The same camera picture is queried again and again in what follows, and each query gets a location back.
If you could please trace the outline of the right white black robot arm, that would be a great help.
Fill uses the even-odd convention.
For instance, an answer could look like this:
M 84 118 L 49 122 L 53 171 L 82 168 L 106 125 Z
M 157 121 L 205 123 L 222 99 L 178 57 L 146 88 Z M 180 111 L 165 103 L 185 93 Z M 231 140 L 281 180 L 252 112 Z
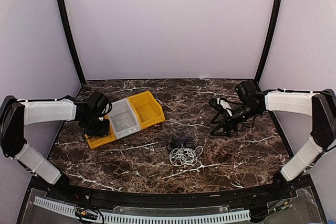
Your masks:
M 306 141 L 300 140 L 293 157 L 279 171 L 279 177 L 268 188 L 273 200 L 280 199 L 288 191 L 288 183 L 295 180 L 326 152 L 335 141 L 335 92 L 323 91 L 264 90 L 244 91 L 241 101 L 233 103 L 226 98 L 211 98 L 209 104 L 217 111 L 211 123 L 213 136 L 231 136 L 238 126 L 248 119 L 265 112 L 287 114 L 293 130 L 310 130 Z

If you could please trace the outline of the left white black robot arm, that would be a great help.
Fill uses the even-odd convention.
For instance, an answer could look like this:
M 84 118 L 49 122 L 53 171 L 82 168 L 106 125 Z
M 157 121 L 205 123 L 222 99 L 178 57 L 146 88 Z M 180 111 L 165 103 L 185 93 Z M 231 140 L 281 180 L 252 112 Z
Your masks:
M 83 100 L 70 95 L 55 99 L 8 95 L 1 104 L 2 152 L 51 185 L 61 200 L 69 201 L 74 189 L 68 176 L 47 159 L 47 151 L 64 122 L 78 122 L 89 138 L 107 136 L 110 122 L 105 116 L 111 110 L 109 99 L 97 91 Z

